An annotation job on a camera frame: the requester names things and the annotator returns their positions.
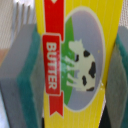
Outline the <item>gripper grey green left finger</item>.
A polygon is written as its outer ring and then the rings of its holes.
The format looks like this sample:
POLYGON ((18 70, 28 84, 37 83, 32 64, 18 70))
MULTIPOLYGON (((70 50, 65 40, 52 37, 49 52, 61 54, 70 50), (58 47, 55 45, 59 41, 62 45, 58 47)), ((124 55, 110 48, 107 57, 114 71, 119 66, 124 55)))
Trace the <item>gripper grey green left finger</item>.
POLYGON ((0 66, 0 91, 10 128, 41 128, 43 57, 34 24, 24 25, 0 66))

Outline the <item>gripper grey green right finger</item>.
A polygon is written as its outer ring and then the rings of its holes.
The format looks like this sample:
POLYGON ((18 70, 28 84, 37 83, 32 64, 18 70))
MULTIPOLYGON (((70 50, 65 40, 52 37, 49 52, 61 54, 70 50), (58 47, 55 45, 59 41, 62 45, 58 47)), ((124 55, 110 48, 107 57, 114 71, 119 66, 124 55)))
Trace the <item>gripper grey green right finger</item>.
POLYGON ((128 128, 128 28, 120 26, 113 48, 106 88, 111 128, 128 128))

